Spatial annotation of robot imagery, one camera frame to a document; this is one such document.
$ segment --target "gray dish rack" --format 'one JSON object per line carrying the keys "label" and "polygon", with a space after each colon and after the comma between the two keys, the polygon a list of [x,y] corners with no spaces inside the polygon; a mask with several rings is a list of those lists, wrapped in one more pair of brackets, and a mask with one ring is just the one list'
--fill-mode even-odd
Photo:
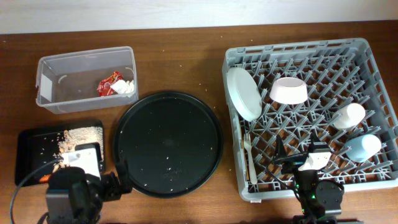
{"label": "gray dish rack", "polygon": [[[262,99],[259,119],[248,122],[240,117],[228,95],[226,74],[231,67],[247,70],[257,83]],[[280,77],[305,81],[308,100],[299,105],[281,105],[269,98],[272,83]],[[307,150],[311,131],[329,144],[333,155],[318,173],[345,185],[347,192],[398,186],[398,120],[387,95],[372,51],[365,39],[324,40],[228,49],[223,64],[226,102],[231,117],[233,152],[239,194],[250,202],[293,197],[291,190],[266,174],[265,166],[275,153],[280,134],[289,154]],[[362,122],[349,130],[330,125],[334,112],[349,103],[366,109]],[[248,179],[244,133],[250,133],[258,183]],[[350,161],[344,143],[364,134],[375,134],[382,149],[363,163]],[[295,185],[292,175],[282,175],[279,166],[270,165],[274,175]]]}

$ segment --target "round black plate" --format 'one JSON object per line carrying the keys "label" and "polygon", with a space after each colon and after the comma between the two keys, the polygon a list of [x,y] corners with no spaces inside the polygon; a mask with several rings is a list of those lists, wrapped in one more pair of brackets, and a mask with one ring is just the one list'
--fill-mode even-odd
{"label": "round black plate", "polygon": [[170,198],[204,184],[223,151],[220,123],[204,102],[173,91],[156,93],[122,116],[113,143],[125,159],[134,188]]}

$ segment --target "brown wooden surface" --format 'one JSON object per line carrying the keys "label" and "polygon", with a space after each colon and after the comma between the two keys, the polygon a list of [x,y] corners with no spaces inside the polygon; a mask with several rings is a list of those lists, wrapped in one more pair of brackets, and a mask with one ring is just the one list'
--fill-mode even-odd
{"label": "brown wooden surface", "polygon": [[[349,37],[369,41],[398,111],[398,21],[0,35],[0,223],[9,223],[9,202],[16,188],[17,135],[22,130],[98,118],[105,126],[107,170],[113,170],[111,133],[129,107],[60,115],[38,107],[35,76],[39,59],[125,45],[134,50],[140,98],[157,91],[178,90],[216,107],[213,110],[224,132],[224,154],[213,177],[197,191],[173,199],[152,198],[134,191],[120,201],[105,203],[101,223],[275,223],[300,214],[295,198],[250,204],[238,194],[221,76],[224,54],[230,47]],[[20,191],[15,206],[17,223],[35,223],[46,211],[46,188],[40,185]],[[342,207],[339,218],[398,223],[398,188],[346,193]]]}

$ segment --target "plastic bin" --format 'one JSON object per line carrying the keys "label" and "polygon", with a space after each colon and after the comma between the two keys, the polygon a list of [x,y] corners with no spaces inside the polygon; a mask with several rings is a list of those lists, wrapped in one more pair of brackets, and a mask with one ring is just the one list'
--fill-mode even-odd
{"label": "plastic bin", "polygon": [[[98,84],[114,71],[134,80],[132,93],[99,97]],[[138,100],[134,54],[130,47],[87,50],[43,57],[36,75],[37,105],[55,114],[121,106]]]}
{"label": "plastic bin", "polygon": [[[262,98],[259,119],[247,122],[236,111],[226,89],[231,67],[247,70],[257,83]],[[307,84],[308,100],[299,105],[281,105],[269,98],[272,83],[280,77],[297,77]],[[345,185],[345,190],[371,190],[398,186],[398,121],[386,88],[364,39],[324,40],[293,44],[238,47],[226,52],[223,64],[226,102],[232,124],[233,152],[240,196],[250,202],[293,197],[291,190],[268,176],[265,166],[275,154],[276,134],[280,134],[289,154],[306,151],[315,131],[328,143],[333,155],[319,178]],[[360,103],[365,118],[349,130],[333,125],[333,113],[349,103]],[[252,154],[258,182],[247,175],[247,155],[242,136],[252,136]],[[344,143],[364,134],[374,134],[382,149],[365,162],[349,160]],[[269,166],[274,175],[294,186],[293,175],[282,175],[280,166]]]}

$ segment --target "white plate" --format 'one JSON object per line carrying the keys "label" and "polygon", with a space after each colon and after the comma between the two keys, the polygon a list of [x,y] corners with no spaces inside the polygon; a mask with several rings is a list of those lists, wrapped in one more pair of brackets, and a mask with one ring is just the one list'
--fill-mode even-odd
{"label": "white plate", "polygon": [[229,96],[238,113],[253,121],[261,115],[261,96],[256,82],[243,68],[230,68],[226,75]]}

